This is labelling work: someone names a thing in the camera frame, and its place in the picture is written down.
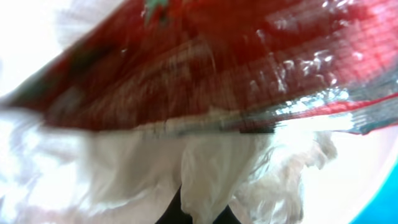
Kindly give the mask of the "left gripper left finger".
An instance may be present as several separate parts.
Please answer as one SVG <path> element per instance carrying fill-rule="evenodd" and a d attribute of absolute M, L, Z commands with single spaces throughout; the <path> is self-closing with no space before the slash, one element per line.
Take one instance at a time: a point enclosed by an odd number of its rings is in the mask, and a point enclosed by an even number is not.
<path fill-rule="evenodd" d="M 178 188 L 172 201 L 155 224 L 192 224 L 192 217 L 181 209 L 181 187 Z"/>

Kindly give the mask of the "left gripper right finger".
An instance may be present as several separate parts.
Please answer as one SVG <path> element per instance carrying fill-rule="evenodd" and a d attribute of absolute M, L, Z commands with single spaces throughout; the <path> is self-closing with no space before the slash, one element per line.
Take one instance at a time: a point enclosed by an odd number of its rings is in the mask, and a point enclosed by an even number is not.
<path fill-rule="evenodd" d="M 217 216 L 213 224 L 241 224 L 236 218 L 229 205 Z"/>

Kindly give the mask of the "white napkin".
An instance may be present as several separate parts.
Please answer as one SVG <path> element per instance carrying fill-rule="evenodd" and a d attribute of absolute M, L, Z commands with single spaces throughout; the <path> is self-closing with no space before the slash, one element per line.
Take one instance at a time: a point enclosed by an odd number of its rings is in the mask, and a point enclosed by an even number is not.
<path fill-rule="evenodd" d="M 68 131 L 46 128 L 32 115 L 41 129 Z M 180 177 L 170 202 L 181 187 L 181 209 L 193 223 L 213 223 L 227 205 L 241 223 L 301 223 L 302 171 L 321 169 L 337 155 L 330 132 L 295 128 L 172 138 L 70 132 L 88 136 L 78 167 L 86 180 L 85 210 L 98 213 L 141 199 L 155 187 L 159 162 L 179 151 Z"/>

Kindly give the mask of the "red foil snack wrapper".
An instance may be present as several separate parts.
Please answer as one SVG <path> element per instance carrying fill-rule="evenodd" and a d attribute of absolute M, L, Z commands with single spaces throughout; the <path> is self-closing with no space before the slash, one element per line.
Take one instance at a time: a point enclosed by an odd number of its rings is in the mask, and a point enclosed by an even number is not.
<path fill-rule="evenodd" d="M 1 100 L 58 128 L 251 132 L 397 116 L 397 2 L 88 1 L 79 37 Z"/>

